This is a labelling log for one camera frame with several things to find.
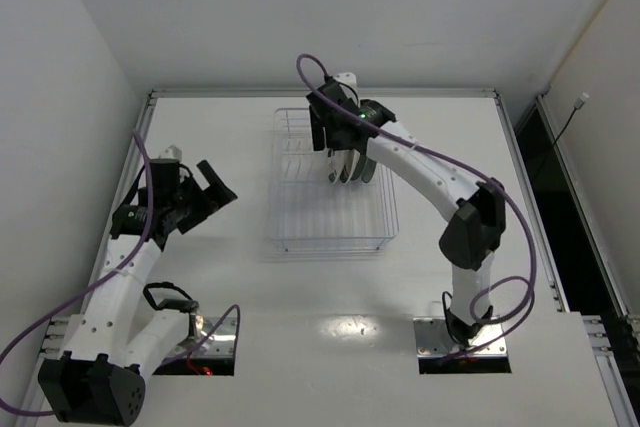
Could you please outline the green red rimmed plate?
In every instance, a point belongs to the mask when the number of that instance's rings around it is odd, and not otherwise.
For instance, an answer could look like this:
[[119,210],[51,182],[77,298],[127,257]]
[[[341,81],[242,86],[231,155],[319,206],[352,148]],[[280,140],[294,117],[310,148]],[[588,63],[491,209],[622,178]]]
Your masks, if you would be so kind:
[[356,150],[349,150],[344,154],[343,168],[340,174],[340,182],[343,184],[357,181],[361,176],[359,166],[360,153]]
[[328,166],[328,180],[331,184],[335,184],[340,179],[340,174],[343,170],[343,159],[340,151],[334,151],[332,149],[327,150],[327,166]]

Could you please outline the white plate with characters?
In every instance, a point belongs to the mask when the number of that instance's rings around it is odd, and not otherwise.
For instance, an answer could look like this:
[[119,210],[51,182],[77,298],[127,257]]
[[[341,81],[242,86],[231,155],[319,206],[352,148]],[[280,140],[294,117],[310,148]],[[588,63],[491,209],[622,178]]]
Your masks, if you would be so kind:
[[363,183],[368,184],[371,182],[371,180],[375,175],[376,167],[377,167],[376,161],[372,160],[369,157],[365,159],[364,167],[361,173],[361,181]]

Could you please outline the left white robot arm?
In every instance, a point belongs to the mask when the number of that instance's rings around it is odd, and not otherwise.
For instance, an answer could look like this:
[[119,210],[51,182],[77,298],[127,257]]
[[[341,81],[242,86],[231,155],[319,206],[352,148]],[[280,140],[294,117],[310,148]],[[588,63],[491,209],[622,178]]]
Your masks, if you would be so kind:
[[176,158],[151,160],[144,169],[150,185],[132,184],[114,211],[97,287],[59,356],[45,359],[38,373],[58,421],[132,425],[155,371],[212,339],[187,295],[151,302],[151,320],[130,334],[140,299],[152,298],[148,277],[171,233],[187,233],[237,198],[208,161],[197,168],[207,187]]

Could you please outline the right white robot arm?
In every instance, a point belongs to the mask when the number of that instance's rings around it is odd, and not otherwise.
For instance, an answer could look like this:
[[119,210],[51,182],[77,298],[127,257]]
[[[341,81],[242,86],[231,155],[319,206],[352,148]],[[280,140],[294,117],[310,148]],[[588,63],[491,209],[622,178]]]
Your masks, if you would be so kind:
[[446,222],[438,246],[452,264],[445,309],[450,337],[468,347],[493,315],[486,290],[506,228],[505,200],[496,188],[418,151],[395,114],[377,101],[356,104],[332,79],[307,95],[314,148],[353,151],[381,164],[419,192]]

